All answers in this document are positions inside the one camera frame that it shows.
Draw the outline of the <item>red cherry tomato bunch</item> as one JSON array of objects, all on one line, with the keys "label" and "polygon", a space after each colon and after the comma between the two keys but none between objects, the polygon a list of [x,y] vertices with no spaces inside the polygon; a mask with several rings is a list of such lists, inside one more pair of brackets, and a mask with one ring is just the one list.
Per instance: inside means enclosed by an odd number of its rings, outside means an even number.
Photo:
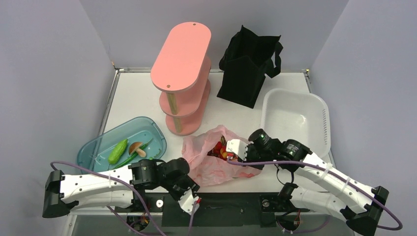
[{"label": "red cherry tomato bunch", "polygon": [[220,140],[215,146],[207,153],[208,156],[214,156],[222,160],[227,160],[228,153],[226,151],[227,141],[224,136],[221,136]]}]

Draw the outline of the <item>pink plastic grocery bag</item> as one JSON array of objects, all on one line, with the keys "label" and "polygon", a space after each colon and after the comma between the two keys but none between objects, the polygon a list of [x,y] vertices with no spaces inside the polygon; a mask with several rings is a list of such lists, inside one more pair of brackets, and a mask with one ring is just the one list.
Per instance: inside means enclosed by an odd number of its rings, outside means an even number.
[{"label": "pink plastic grocery bag", "polygon": [[208,156],[207,153],[221,136],[224,136],[226,141],[240,139],[248,143],[247,139],[238,136],[223,125],[201,135],[190,135],[183,139],[181,153],[189,164],[189,176],[201,187],[218,185],[238,178],[251,178],[261,173],[261,170],[254,167],[232,165],[226,160]]}]

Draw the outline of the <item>black fabric bag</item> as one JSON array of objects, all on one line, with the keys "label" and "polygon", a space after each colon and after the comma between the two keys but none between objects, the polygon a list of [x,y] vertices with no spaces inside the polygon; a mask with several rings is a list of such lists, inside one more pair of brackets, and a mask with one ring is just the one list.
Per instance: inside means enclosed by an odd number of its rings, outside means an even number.
[{"label": "black fabric bag", "polygon": [[281,73],[280,38],[258,36],[242,26],[219,62],[223,79],[217,97],[254,108],[265,78]]}]

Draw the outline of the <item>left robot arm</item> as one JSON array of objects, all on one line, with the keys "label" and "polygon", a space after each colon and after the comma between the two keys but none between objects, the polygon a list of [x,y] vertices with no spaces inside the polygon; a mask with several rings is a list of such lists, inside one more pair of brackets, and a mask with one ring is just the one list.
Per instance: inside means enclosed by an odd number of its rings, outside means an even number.
[{"label": "left robot arm", "polygon": [[143,159],[104,172],[83,167],[82,175],[66,175],[53,167],[45,183],[42,217],[57,218],[86,207],[132,208],[149,211],[146,190],[162,187],[179,207],[193,215],[200,206],[199,185],[188,175],[190,168],[183,158],[168,162]]}]

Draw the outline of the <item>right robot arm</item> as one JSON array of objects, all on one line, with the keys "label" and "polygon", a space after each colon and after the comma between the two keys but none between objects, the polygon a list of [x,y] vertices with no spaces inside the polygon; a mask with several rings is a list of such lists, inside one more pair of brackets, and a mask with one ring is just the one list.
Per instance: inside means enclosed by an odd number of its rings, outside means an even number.
[{"label": "right robot arm", "polygon": [[288,139],[272,139],[263,129],[254,131],[249,143],[227,142],[227,151],[241,163],[262,169],[272,163],[294,175],[309,179],[325,189],[324,193],[286,183],[279,193],[281,209],[305,208],[338,218],[354,232],[373,236],[376,232],[389,191],[358,182],[325,162],[302,143]]}]

